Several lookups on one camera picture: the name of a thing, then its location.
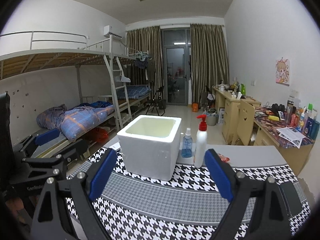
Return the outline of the left olive curtain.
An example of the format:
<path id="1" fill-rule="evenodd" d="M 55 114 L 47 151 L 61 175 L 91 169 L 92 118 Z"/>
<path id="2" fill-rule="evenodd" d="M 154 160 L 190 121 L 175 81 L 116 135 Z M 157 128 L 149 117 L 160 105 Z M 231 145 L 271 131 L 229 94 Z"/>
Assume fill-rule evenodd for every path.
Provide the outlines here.
<path id="1" fill-rule="evenodd" d="M 163 85 L 162 36 L 159 26 L 127 32 L 127 53 L 134 58 L 130 66 L 133 85 L 149 85 L 154 93 Z"/>

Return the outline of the glass balcony door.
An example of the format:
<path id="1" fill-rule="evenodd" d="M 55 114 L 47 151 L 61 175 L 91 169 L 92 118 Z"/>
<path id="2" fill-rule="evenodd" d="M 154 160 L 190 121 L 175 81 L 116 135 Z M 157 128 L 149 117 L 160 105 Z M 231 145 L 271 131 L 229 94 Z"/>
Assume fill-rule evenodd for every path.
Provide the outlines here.
<path id="1" fill-rule="evenodd" d="M 167 103 L 187 105 L 190 79 L 190 29 L 163 29 L 163 79 Z"/>

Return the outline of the olive curtain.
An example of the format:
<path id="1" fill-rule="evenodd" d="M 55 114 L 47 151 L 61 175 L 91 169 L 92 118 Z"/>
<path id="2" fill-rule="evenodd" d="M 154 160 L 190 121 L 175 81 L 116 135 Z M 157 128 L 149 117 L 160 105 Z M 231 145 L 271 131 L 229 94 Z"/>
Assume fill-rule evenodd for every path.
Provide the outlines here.
<path id="1" fill-rule="evenodd" d="M 220 25 L 192 24 L 191 88 L 193 103 L 199 103 L 205 87 L 229 83 L 229 61 Z"/>
<path id="2" fill-rule="evenodd" d="M 162 36 L 159 26 L 127 32 L 127 53 L 134 58 L 130 66 L 133 85 L 149 85 L 154 93 L 163 85 Z"/>

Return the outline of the black folding chair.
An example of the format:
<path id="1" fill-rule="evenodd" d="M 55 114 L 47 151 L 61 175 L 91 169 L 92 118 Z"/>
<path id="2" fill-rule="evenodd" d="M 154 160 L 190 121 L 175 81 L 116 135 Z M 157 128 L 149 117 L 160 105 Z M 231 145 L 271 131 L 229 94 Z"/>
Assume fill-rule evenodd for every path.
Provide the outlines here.
<path id="1" fill-rule="evenodd" d="M 165 102 L 163 99 L 163 92 L 164 86 L 159 87 L 153 95 L 153 97 L 146 101 L 147 110 L 146 115 L 148 114 L 150 108 L 152 107 L 151 111 L 155 109 L 158 116 L 163 116 L 165 113 Z"/>

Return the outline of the orange box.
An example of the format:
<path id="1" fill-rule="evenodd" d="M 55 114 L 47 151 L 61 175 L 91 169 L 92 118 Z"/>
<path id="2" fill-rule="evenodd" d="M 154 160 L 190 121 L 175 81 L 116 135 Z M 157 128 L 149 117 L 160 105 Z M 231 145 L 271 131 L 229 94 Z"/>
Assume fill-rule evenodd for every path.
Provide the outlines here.
<path id="1" fill-rule="evenodd" d="M 193 112 L 198 112 L 199 111 L 199 104 L 198 103 L 193 103 L 192 104 L 192 111 Z"/>

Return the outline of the wooden desk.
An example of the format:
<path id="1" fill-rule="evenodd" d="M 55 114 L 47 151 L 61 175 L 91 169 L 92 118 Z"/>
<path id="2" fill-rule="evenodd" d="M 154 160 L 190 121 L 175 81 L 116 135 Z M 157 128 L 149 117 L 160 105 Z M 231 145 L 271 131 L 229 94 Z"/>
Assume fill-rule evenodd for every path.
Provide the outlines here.
<path id="1" fill-rule="evenodd" d="M 231 92 L 223 92 L 217 88 L 213 88 L 213 91 L 215 93 L 215 109 L 217 111 L 224 110 L 222 135 L 225 142 L 231 145 L 238 124 L 240 100 L 233 98 Z M 268 109 L 261 107 L 259 101 L 254 99 L 244 99 L 244 101 L 255 108 L 254 130 L 257 135 L 254 146 L 275 146 L 294 174 L 300 174 L 308 161 L 315 141 L 305 137 L 300 147 L 295 146 L 279 136 L 278 129 L 288 126 L 285 122 L 269 119 Z"/>

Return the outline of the blue plaid mattress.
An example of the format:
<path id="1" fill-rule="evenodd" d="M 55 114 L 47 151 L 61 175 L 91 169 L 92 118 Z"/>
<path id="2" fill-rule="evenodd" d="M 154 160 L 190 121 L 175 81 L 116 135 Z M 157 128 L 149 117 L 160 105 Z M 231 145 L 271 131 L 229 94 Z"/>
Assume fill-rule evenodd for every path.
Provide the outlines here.
<path id="1" fill-rule="evenodd" d="M 131 85 L 126 87 L 128 99 L 137 100 L 141 97 L 148 95 L 151 92 L 151 88 L 148 85 Z M 125 100 L 125 89 L 120 88 L 117 90 L 118 100 Z"/>

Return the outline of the metal bucket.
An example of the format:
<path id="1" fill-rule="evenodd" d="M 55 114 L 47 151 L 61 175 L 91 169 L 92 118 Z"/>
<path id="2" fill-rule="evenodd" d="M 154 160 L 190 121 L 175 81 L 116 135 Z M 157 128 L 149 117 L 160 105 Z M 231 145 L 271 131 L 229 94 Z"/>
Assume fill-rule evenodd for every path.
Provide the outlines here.
<path id="1" fill-rule="evenodd" d="M 208 126 L 215 126 L 217 123 L 217 113 L 216 112 L 206 112 L 206 120 Z"/>

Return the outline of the right olive curtain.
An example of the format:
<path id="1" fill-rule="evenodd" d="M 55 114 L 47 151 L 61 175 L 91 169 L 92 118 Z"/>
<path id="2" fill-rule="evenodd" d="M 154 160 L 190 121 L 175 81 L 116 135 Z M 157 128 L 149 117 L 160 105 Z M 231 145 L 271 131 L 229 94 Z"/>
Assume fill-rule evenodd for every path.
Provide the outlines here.
<path id="1" fill-rule="evenodd" d="M 191 88 L 193 103 L 199 103 L 205 87 L 229 83 L 229 61 L 220 25 L 192 24 Z"/>

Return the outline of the white air conditioner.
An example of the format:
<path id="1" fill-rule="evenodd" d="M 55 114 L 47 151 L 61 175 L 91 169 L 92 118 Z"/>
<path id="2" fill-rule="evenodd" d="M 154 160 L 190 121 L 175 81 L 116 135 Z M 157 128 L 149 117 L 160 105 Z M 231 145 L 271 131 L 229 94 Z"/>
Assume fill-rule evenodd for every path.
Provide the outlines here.
<path id="1" fill-rule="evenodd" d="M 124 31 L 123 29 L 118 28 L 117 26 L 106 25 L 104 26 L 104 36 L 114 36 L 116 38 L 122 39 L 124 37 Z"/>

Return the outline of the anime girl poster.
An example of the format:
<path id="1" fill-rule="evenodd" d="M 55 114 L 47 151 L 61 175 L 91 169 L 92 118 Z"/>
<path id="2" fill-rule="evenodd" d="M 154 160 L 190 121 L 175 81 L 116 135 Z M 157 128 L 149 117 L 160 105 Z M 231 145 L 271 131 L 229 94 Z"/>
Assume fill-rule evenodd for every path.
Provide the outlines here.
<path id="1" fill-rule="evenodd" d="M 290 61 L 283 57 L 276 61 L 276 83 L 289 86 L 290 85 Z"/>

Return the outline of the blue spray bottle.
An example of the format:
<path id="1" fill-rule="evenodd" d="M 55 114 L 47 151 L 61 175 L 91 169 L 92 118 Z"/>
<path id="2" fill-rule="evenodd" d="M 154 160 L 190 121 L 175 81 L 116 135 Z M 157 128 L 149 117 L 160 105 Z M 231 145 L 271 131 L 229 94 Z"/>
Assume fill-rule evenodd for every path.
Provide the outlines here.
<path id="1" fill-rule="evenodd" d="M 192 157 L 193 140 L 191 137 L 191 128 L 187 128 L 183 137 L 181 156 L 183 158 Z"/>

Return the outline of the blue plaid quilt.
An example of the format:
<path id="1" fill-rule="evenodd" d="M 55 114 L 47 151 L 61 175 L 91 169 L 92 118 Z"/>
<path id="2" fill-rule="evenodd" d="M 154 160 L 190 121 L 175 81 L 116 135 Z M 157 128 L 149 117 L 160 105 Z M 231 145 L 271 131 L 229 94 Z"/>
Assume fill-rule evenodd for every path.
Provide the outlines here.
<path id="1" fill-rule="evenodd" d="M 114 105 L 105 101 L 82 103 L 72 109 L 65 104 L 51 107 L 40 113 L 36 122 L 41 128 L 58 129 L 69 141 L 96 128 L 114 112 Z"/>

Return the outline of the metal bunk bed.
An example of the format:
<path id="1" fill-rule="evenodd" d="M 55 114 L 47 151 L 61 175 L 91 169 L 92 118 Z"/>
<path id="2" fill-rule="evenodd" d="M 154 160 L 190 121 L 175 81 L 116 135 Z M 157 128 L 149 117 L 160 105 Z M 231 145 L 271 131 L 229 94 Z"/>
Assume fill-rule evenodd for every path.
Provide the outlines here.
<path id="1" fill-rule="evenodd" d="M 1 56 L 1 92 L 10 96 L 11 143 L 17 145 L 26 137 L 48 131 L 41 128 L 37 116 L 45 110 L 65 104 L 72 109 L 82 103 L 105 101 L 114 105 L 114 112 L 99 126 L 113 121 L 118 131 L 134 116 L 131 108 L 143 104 L 150 93 L 137 100 L 128 99 L 126 87 L 133 85 L 127 77 L 127 67 L 134 58 L 119 38 L 110 36 L 88 44 L 84 35 L 65 33 L 56 40 L 55 48 L 37 48 L 31 39 L 28 50 Z M 117 90 L 125 89 L 125 100 L 118 100 Z M 61 132 L 53 142 L 35 151 L 34 157 L 56 153 L 69 141 Z"/>

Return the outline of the white lotion pump bottle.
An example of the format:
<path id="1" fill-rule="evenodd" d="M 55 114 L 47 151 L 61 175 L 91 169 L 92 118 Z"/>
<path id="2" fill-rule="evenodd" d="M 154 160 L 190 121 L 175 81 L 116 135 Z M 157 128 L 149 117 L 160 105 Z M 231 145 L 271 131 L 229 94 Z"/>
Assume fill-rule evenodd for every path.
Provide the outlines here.
<path id="1" fill-rule="evenodd" d="M 202 114 L 197 116 L 200 119 L 199 129 L 196 134 L 196 145 L 195 145 L 195 154 L 194 154 L 194 166 L 200 168 L 203 164 L 204 154 L 206 151 L 207 145 L 207 123 L 206 115 Z"/>

